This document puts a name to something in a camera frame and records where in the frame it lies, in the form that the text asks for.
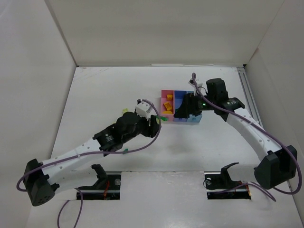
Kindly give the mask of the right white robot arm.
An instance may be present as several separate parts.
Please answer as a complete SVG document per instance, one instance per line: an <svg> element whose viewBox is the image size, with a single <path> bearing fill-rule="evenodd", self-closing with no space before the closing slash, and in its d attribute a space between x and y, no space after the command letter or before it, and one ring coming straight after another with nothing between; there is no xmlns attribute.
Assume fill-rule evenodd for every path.
<svg viewBox="0 0 304 228"><path fill-rule="evenodd" d="M295 176L302 176L296 149L283 145L267 133L238 98L230 98L223 79L208 80L205 95L201 93L201 84L195 77L189 84L194 91L183 96L181 105L175 109L175 118L188 119L201 115L203 111L214 111L237 130L257 154L260 163L254 168L254 177L264 189L276 188Z"/></svg>

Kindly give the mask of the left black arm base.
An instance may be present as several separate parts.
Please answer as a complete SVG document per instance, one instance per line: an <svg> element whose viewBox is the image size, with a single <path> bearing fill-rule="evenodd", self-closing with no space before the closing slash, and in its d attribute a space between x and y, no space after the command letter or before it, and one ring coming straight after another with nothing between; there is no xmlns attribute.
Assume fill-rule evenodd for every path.
<svg viewBox="0 0 304 228"><path fill-rule="evenodd" d="M119 171L106 172L100 164L93 164L97 180L93 184L79 187L83 200L119 200L122 173Z"/></svg>

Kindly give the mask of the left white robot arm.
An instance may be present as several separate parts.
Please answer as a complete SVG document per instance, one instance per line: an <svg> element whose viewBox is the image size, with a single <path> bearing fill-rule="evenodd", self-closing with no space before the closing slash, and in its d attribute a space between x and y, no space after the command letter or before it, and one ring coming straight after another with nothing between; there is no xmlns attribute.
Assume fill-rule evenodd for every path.
<svg viewBox="0 0 304 228"><path fill-rule="evenodd" d="M107 174L100 164L93 164L87 171L79 168L99 159L100 155L120 154L124 143L138 135L156 139L160 131L158 116L141 117L135 112L126 112L117 121L96 133L81 146L50 160L30 160L22 182L32 206L37 207L65 190L83 186L102 186Z"/></svg>

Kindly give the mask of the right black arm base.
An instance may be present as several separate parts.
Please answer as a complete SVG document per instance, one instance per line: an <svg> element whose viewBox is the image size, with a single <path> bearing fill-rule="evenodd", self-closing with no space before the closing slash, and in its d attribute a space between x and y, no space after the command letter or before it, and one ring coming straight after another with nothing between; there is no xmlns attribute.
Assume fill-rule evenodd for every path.
<svg viewBox="0 0 304 228"><path fill-rule="evenodd" d="M228 168L238 164L234 162L221 168L220 171L206 171L204 172L205 180L203 182L207 191L207 199L209 200L250 200L250 190L247 185L233 189L242 185L242 181L232 180Z"/></svg>

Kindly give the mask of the small orange lego brick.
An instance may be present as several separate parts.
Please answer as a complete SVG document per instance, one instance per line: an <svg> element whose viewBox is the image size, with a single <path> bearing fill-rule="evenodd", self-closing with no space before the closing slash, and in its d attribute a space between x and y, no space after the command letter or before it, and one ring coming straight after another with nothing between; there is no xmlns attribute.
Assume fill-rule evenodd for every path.
<svg viewBox="0 0 304 228"><path fill-rule="evenodd" d="M167 99L168 99L168 100L172 100L172 99L173 99L173 95L172 95L172 94L168 94L168 95L167 95Z"/></svg>

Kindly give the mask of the dark green sloped lego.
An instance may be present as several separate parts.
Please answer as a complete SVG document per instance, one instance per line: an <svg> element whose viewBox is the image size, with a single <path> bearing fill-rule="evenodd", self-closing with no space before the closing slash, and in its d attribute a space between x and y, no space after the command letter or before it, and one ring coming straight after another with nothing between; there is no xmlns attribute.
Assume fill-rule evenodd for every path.
<svg viewBox="0 0 304 228"><path fill-rule="evenodd" d="M165 117L165 116L156 116L156 119L158 121L165 121L165 122L169 120L168 117Z"/></svg>

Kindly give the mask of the orange square lego brick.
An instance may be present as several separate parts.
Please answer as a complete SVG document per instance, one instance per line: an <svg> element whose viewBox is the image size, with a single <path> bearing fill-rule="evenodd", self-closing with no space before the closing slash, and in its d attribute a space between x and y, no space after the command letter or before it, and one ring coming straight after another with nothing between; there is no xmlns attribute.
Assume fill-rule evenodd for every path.
<svg viewBox="0 0 304 228"><path fill-rule="evenodd" d="M166 108L167 111L172 110L172 105L170 104L170 102L163 103L163 106Z"/></svg>

